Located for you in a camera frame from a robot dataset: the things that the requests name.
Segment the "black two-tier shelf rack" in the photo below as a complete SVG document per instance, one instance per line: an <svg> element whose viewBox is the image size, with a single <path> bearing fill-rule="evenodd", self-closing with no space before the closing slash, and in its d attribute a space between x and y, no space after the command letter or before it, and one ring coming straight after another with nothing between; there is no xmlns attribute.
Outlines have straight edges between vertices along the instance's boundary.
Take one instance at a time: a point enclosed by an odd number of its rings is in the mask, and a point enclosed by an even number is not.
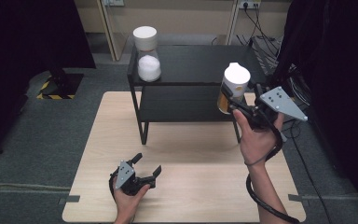
<svg viewBox="0 0 358 224"><path fill-rule="evenodd" d="M143 144L151 122L231 121L217 108L224 71L239 63L253 83L266 80L250 46L159 46L160 78L146 82L138 74L138 52L132 51L127 73Z"/></svg>

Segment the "grey metal grid panel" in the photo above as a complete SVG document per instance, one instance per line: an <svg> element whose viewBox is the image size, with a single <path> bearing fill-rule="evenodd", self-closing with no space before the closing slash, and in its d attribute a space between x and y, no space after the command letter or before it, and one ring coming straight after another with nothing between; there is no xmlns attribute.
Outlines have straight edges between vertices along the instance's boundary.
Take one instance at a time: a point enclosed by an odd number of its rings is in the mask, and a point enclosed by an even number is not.
<svg viewBox="0 0 358 224"><path fill-rule="evenodd" d="M259 61L265 75L273 75L279 63L279 42L272 37L253 36L250 39L250 44L255 51L256 58Z"/></svg>

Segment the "beige partition frame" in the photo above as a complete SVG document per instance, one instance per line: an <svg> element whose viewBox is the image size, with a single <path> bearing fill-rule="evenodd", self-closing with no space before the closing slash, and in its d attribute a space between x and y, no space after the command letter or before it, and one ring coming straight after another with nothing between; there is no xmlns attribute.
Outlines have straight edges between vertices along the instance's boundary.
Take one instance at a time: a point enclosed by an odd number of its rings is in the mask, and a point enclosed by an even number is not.
<svg viewBox="0 0 358 224"><path fill-rule="evenodd" d="M150 25L159 34L217 35L228 45L235 26L239 0L124 0L124 7L106 7L102 13L109 48L114 61L122 57L132 31Z"/></svg>

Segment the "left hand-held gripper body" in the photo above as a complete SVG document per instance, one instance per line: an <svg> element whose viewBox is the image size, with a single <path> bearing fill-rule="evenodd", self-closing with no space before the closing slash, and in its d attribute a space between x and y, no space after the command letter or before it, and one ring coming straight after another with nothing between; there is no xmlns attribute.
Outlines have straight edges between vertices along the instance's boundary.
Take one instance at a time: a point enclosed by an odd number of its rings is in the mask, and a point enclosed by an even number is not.
<svg viewBox="0 0 358 224"><path fill-rule="evenodd" d="M156 186L156 178L153 176L138 177L131 161L121 161L109 179L111 194L114 194L115 189L122 189L125 194L134 196L146 184L153 189Z"/></svg>

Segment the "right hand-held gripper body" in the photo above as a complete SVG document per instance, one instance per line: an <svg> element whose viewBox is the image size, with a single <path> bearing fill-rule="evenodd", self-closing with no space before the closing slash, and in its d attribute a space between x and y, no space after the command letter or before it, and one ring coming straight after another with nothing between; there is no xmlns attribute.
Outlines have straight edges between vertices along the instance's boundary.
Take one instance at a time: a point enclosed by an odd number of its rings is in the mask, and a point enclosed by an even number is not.
<svg viewBox="0 0 358 224"><path fill-rule="evenodd" d="M275 122L279 113L293 119L308 120L304 112L281 87L263 93L260 96L260 105L255 104L251 109L250 126L257 130L267 129Z"/></svg>

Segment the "black curtain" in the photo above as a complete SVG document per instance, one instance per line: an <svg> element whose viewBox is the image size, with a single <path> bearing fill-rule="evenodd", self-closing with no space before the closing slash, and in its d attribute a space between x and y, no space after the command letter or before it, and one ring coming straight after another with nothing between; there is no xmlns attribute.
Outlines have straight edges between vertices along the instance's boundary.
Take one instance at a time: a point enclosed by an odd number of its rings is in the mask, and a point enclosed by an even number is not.
<svg viewBox="0 0 358 224"><path fill-rule="evenodd" d="M75 0L0 0L0 142L30 79L94 66Z"/></svg>
<svg viewBox="0 0 358 224"><path fill-rule="evenodd" d="M292 0L273 82L293 64L324 142L358 191L358 0Z"/></svg>

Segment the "grey tape patch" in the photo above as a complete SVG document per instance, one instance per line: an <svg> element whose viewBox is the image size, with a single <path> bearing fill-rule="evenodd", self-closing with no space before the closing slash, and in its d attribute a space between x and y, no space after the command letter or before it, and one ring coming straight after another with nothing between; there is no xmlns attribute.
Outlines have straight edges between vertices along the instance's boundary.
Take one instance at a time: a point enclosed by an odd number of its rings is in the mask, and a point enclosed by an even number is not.
<svg viewBox="0 0 358 224"><path fill-rule="evenodd" d="M58 204L78 203L79 200L80 200L80 195L69 195L66 198L60 198Z"/></svg>
<svg viewBox="0 0 358 224"><path fill-rule="evenodd" d="M289 194L288 200L293 202L299 202L302 203L303 206L309 206L310 203L308 199L303 195L295 195L295 194Z"/></svg>

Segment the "white powder jar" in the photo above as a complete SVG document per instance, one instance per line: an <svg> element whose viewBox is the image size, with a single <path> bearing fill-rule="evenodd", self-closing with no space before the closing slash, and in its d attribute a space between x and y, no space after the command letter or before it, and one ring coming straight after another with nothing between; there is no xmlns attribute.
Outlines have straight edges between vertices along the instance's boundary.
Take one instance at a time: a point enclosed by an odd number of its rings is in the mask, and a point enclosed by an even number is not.
<svg viewBox="0 0 358 224"><path fill-rule="evenodd" d="M138 51L138 75L141 80L153 82L160 78L158 58L158 31L152 26L140 26L133 30L134 44Z"/></svg>

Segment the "person's right hand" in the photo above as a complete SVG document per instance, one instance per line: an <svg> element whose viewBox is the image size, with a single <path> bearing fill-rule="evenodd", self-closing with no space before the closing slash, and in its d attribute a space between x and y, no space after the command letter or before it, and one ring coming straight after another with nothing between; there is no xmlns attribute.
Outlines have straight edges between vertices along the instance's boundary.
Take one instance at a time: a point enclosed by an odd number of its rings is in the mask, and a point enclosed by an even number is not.
<svg viewBox="0 0 358 224"><path fill-rule="evenodd" d="M281 138L276 136L271 128L265 131L253 130L248 119L239 109L233 110L233 116L241 127L241 154L247 166L262 164L266 161L268 154L278 145Z"/></svg>

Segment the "person's left hand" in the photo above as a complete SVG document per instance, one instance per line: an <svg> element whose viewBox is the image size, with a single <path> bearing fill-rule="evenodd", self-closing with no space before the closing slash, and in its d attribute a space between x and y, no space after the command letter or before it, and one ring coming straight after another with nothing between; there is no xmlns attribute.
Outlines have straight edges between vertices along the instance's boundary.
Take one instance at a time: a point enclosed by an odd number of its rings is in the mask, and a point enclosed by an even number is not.
<svg viewBox="0 0 358 224"><path fill-rule="evenodd" d="M119 217L132 217L138 208L139 203L149 191L150 186L148 184L141 187L141 189L134 195L129 196L125 194L122 189L115 189L114 196L117 205L117 215Z"/></svg>

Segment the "orange spice jar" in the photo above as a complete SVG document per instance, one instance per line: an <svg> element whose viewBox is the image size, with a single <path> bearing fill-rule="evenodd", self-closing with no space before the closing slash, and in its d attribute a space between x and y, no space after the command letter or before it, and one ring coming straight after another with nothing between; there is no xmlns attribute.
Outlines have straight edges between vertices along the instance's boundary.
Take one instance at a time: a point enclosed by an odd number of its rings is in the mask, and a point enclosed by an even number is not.
<svg viewBox="0 0 358 224"><path fill-rule="evenodd" d="M250 81L250 72L239 63L230 63L224 71L220 92L217 99L218 109L228 114L228 99L234 99L242 102L247 84Z"/></svg>

